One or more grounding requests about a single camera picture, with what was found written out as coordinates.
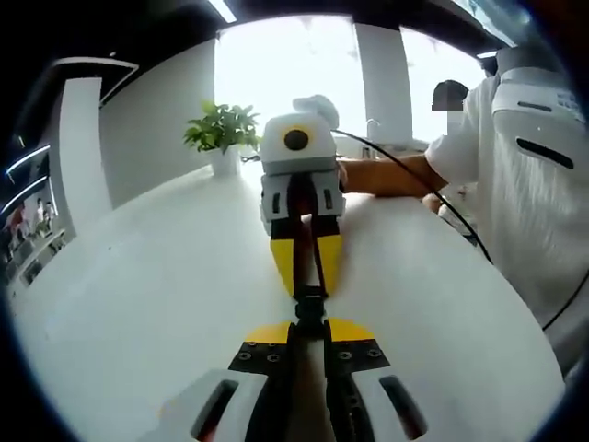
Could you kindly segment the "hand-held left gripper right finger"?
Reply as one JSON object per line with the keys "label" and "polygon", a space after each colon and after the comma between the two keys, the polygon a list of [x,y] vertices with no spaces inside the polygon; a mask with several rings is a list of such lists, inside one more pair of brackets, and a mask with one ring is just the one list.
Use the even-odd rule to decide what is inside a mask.
{"label": "hand-held left gripper right finger", "polygon": [[326,404],[337,441],[423,441],[430,429],[375,335],[351,320],[323,322]]}

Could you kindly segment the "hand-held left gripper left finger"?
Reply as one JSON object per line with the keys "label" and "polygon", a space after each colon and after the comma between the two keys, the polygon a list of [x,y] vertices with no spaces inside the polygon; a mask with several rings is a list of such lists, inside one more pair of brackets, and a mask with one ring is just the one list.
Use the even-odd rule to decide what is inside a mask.
{"label": "hand-held left gripper left finger", "polygon": [[211,369],[163,405],[141,441],[283,441],[292,408],[295,325],[263,326],[226,368]]}

